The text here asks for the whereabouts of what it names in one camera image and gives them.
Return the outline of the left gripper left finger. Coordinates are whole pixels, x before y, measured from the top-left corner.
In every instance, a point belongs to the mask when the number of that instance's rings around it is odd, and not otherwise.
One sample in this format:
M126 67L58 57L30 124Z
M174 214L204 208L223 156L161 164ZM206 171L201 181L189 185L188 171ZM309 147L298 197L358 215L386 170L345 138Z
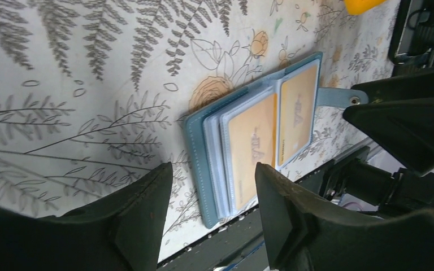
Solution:
M156 270L171 163L60 217L0 207L0 270Z

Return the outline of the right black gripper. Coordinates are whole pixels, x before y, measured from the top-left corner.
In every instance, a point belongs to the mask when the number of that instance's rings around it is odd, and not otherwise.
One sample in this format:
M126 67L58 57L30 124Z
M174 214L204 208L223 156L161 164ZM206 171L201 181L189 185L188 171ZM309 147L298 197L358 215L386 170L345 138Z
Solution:
M368 103L348 107L343 118L419 176L434 169L434 67L353 85ZM323 175L322 197L350 194L379 217L434 208L434 173L390 173L360 158L346 158Z

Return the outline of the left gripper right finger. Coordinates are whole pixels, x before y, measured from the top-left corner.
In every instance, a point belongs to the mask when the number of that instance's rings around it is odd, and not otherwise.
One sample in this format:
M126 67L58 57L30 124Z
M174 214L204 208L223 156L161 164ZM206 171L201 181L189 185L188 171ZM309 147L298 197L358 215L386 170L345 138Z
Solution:
M434 209L390 219L337 206L258 163L255 182L272 270L434 270Z

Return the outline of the gold credit card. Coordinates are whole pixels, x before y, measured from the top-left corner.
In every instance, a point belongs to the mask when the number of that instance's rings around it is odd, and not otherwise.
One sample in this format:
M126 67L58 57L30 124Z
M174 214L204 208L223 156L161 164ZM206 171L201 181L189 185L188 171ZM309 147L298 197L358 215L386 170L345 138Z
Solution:
M233 202L238 211L256 196L256 163L274 161L275 99L276 94L270 94L228 122Z
M311 140L319 66L310 63L284 77L279 93L278 157L280 167Z

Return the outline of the blue card holder wallet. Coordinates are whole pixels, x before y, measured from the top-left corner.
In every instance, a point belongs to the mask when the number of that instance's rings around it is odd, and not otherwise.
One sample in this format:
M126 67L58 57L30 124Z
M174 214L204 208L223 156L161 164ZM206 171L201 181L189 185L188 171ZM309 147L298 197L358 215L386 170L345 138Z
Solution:
M363 91L319 86L323 54L257 79L191 113L184 135L205 227L244 210L257 196L258 163L277 170L313 141L319 106L366 104Z

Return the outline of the yellow card storage bin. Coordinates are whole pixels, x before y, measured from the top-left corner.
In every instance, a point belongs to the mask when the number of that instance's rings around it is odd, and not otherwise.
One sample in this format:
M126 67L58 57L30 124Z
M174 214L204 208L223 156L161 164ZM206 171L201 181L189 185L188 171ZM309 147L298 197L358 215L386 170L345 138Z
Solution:
M349 15L360 15L384 2L385 0L344 0Z

